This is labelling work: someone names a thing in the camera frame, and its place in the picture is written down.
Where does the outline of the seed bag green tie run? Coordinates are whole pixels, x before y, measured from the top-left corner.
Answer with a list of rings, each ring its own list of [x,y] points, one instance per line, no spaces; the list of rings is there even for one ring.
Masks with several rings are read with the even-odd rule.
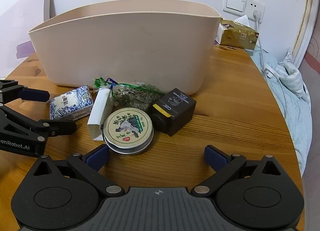
[[[96,78],[93,87],[108,88],[111,91],[112,103],[117,108],[133,107],[143,111],[147,111],[165,95],[165,92],[147,83],[118,83],[112,78]]]

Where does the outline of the pink purple board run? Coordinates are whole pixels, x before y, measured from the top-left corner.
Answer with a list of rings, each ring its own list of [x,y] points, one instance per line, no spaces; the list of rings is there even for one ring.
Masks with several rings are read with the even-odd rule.
[[[53,16],[53,0],[19,0],[1,14],[1,79],[35,53],[28,32]]]

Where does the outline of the round tin with painting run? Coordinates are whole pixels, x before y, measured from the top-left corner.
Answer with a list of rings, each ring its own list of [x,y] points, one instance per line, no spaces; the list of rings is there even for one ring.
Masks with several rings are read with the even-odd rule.
[[[119,154],[135,155],[152,142],[153,124],[143,110],[126,107],[110,114],[100,127],[106,145]]]

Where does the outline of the light blue quilt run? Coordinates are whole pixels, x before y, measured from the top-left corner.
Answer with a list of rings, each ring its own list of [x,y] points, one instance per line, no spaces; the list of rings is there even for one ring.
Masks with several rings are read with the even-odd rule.
[[[302,175],[312,141],[311,99],[299,69],[293,64],[292,51],[288,50],[282,61],[258,47],[247,53],[265,77],[283,114]]]

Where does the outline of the bed headboard cream frame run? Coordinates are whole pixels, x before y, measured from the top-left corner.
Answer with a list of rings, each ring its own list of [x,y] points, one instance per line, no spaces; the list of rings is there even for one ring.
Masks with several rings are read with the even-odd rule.
[[[302,177],[305,230],[319,230],[319,0],[307,0],[293,55],[311,97],[312,141]]]

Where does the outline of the blue white porcelain box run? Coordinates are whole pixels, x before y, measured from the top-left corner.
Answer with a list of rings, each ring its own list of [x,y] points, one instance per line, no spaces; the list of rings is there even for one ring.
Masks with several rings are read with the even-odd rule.
[[[85,85],[52,98],[49,117],[51,120],[78,120],[90,115],[92,108],[93,98]]]

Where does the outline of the white wall switch socket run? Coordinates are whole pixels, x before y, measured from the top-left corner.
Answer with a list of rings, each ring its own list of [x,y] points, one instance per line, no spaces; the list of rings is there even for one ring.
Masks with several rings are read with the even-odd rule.
[[[260,14],[261,23],[265,13],[265,5],[258,0],[223,0],[223,11],[238,16],[247,15],[250,20],[255,20],[254,12]]]

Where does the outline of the beige plastic storage bin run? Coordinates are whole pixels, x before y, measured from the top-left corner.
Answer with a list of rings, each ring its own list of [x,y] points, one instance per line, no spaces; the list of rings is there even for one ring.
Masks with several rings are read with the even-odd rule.
[[[92,85],[99,77],[197,92],[221,20],[203,3],[114,0],[59,14],[29,31],[51,82]]]

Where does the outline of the white narrow box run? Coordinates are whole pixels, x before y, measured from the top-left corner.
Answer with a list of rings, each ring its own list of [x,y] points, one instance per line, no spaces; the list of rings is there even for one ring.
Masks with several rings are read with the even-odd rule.
[[[100,128],[111,114],[112,109],[111,90],[106,87],[100,88],[87,123],[89,133],[94,141],[103,141]]]

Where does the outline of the black cube box yellow label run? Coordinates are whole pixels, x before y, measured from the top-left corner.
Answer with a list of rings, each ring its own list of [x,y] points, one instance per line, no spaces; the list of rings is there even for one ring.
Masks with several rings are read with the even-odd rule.
[[[156,100],[148,109],[156,131],[173,136],[191,121],[196,101],[178,88]]]

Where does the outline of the gold tissue box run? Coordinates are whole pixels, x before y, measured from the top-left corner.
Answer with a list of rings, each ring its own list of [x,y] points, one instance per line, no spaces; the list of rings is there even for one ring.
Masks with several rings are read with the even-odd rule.
[[[249,26],[247,15],[236,20],[221,18],[215,41],[219,45],[253,50],[256,47],[259,33]]]

